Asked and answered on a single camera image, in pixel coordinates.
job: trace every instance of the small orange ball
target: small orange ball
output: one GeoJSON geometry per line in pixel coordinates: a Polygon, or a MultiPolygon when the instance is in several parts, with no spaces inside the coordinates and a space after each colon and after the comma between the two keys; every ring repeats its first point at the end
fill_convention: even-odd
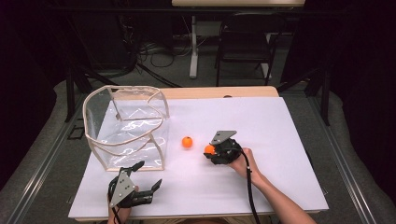
{"type": "Polygon", "coordinates": [[[209,154],[215,155],[215,147],[212,146],[212,145],[207,145],[205,147],[205,153],[209,153],[209,154]]]}
{"type": "Polygon", "coordinates": [[[181,145],[183,147],[191,147],[192,146],[192,138],[186,136],[183,139],[181,139],[181,145]]]}

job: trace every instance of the clear plastic basket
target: clear plastic basket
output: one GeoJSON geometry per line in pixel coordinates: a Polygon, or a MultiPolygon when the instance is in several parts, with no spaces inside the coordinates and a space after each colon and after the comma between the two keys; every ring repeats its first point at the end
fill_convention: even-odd
{"type": "Polygon", "coordinates": [[[163,170],[169,108],[163,93],[148,86],[104,86],[82,108],[85,135],[107,171],[139,161],[140,170],[163,170]]]}

